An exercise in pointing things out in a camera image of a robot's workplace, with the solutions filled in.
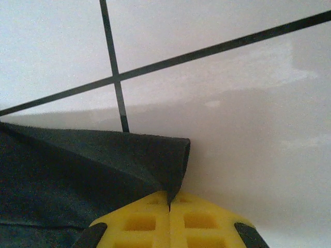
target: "grout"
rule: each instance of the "grout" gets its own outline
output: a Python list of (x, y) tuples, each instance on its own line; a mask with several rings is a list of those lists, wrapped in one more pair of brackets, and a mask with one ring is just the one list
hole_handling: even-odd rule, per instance
[[(100, 3), (104, 3), (106, 5), (106, 0), (100, 0)], [(0, 116), (12, 114), (21, 110), (25, 110), (30, 107), (36, 107), (45, 103), (49, 103), (52, 101), (56, 101), (65, 97), (70, 97), (74, 96), (76, 94), (80, 94), (92, 89), (100, 88), (103, 86), (107, 86), (110, 84), (115, 85), (115, 92), (116, 92), (116, 97), (117, 97), (117, 103), (118, 103), (118, 108), (121, 116), (121, 121), (122, 121), (122, 128), (123, 131), (125, 130), (127, 125), (127, 131), (129, 131), (128, 127), (128, 122), (127, 122), (127, 116), (125, 112), (125, 105), (124, 105), (124, 99), (123, 99), (123, 93), (122, 93), (122, 87), (121, 87), (121, 81), (131, 79), (136, 76), (141, 76), (144, 74), (148, 74), (154, 71), (158, 71), (161, 69), (165, 69), (171, 66), (176, 66), (180, 65), (189, 61), (193, 61), (199, 58), (211, 56), (214, 54), (218, 54), (221, 52), (225, 52), (231, 49), (239, 48), (241, 46), (253, 44), (255, 42), (259, 42), (262, 40), (270, 39), (273, 37), (281, 36), (284, 34), (288, 34), (297, 30), (301, 30), (307, 27), (312, 27), (318, 24), (322, 24), (325, 22), (331, 21), (331, 10), (312, 15), (307, 18), (303, 18), (294, 22), (290, 22), (287, 24), (283, 24), (280, 26), (276, 26), (270, 29), (266, 29), (251, 35), (243, 36), (234, 40), (226, 41), (217, 45), (209, 46), (207, 48), (203, 48), (200, 50), (196, 50), (194, 52), (186, 53), (180, 56), (176, 56), (173, 58), (169, 58), (160, 62), (156, 62), (147, 66), (143, 66), (140, 68), (136, 68), (130, 71), (126, 71), (124, 73), (119, 74), (118, 72), (118, 67), (117, 67), (117, 61), (116, 61), (116, 56), (110, 56), (111, 60), (111, 67), (113, 70), (113, 76), (107, 77), (105, 79), (100, 79), (85, 85), (81, 85), (69, 90), (65, 90), (56, 94), (49, 95), (47, 97), (39, 98), (34, 101), (26, 102), (23, 104), (19, 104), (10, 108), (6, 108), (4, 110), (0, 111)], [(113, 53), (115, 55), (115, 49), (114, 45), (112, 42), (112, 46), (110, 46), (111, 49), (113, 49)]]

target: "yellow plastic object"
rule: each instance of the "yellow plastic object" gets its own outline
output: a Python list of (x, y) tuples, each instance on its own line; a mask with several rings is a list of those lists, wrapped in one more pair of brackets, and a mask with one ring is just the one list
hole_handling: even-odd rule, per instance
[(234, 227), (245, 218), (194, 195), (180, 192), (167, 205), (156, 192), (91, 223), (107, 229), (97, 248), (246, 248)]

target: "white surface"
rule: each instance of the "white surface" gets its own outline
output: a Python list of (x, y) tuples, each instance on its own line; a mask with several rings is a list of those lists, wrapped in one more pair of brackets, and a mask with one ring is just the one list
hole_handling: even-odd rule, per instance
[(111, 74), (99, 1), (1, 1), (2, 107)]
[(130, 130), (189, 137), (183, 189), (270, 247), (330, 247), (331, 23), (122, 83)]
[[(120, 71), (331, 9), (330, 1), (109, 0)], [(110, 75), (98, 1), (0, 4), (0, 109)], [(192, 141), (184, 190), (270, 247), (330, 247), (331, 23), (123, 82), (130, 130)], [(120, 130), (113, 86), (1, 117)]]
[(107, 0), (120, 72), (331, 9), (328, 0)]

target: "black rubber edge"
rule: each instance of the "black rubber edge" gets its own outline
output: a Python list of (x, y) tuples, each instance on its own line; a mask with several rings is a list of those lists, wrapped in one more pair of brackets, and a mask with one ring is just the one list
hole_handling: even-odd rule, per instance
[(269, 248), (255, 228), (244, 223), (235, 223), (234, 227), (247, 248)]
[[(114, 40), (113, 40), (112, 30), (110, 27), (110, 19), (109, 19), (106, 0), (100, 0), (100, 7), (101, 7), (103, 27), (104, 27), (104, 33), (106, 35), (106, 41), (107, 41), (109, 60), (110, 60), (111, 68), (112, 68), (112, 73), (113, 73), (113, 76), (118, 76), (119, 75), (118, 64), (117, 64), (117, 59), (116, 59)], [(129, 123), (128, 123), (128, 118), (127, 118), (126, 110), (125, 110), (125, 103), (124, 103), (121, 82), (120, 81), (114, 82), (114, 86), (115, 86), (115, 93), (116, 93), (116, 98), (117, 98), (119, 115), (121, 117), (122, 130), (123, 130), (123, 132), (129, 132)]]
[(92, 89), (100, 88), (106, 85), (115, 84), (116, 82), (120, 82), (123, 80), (127, 80), (136, 76), (141, 76), (150, 72), (158, 71), (161, 69), (165, 69), (167, 67), (180, 65), (198, 58), (207, 57), (213, 54), (225, 52), (234, 48), (239, 48), (241, 46), (253, 44), (255, 42), (259, 42), (262, 40), (270, 39), (273, 37), (277, 37), (280, 35), (288, 34), (300, 29), (304, 29), (307, 27), (315, 26), (318, 24), (322, 24), (325, 22), (331, 21), (331, 10), (312, 15), (307, 18), (300, 19), (298, 21), (290, 22), (287, 24), (283, 24), (277, 27), (273, 27), (270, 29), (266, 29), (261, 32), (257, 32), (251, 35), (243, 36), (234, 40), (226, 41), (217, 45), (209, 46), (207, 48), (203, 48), (200, 50), (196, 50), (191, 53), (183, 54), (177, 57), (169, 58), (160, 62), (156, 62), (151, 65), (143, 66), (137, 69), (133, 69), (119, 75), (114, 75), (111, 77), (107, 77), (105, 79), (97, 80), (76, 88), (72, 88), (69, 90), (65, 90), (53, 95), (49, 95), (47, 97), (39, 98), (34, 101), (26, 102), (23, 104), (16, 105), (14, 107), (6, 108), (0, 111), (0, 116), (12, 114), (17, 111), (25, 110), (30, 107), (36, 107), (45, 103), (49, 103), (52, 101), (56, 101), (65, 97), (70, 97), (76, 94), (80, 94)]
[(106, 223), (98, 223), (85, 229), (80, 238), (71, 248), (96, 248), (104, 232), (107, 229)]

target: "microfiber cloth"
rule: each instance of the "microfiber cloth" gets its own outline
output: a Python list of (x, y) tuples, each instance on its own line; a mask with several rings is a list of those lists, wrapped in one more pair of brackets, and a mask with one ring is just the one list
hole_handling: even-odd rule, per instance
[(0, 123), (1, 247), (71, 247), (96, 218), (159, 190), (170, 202), (190, 140)]

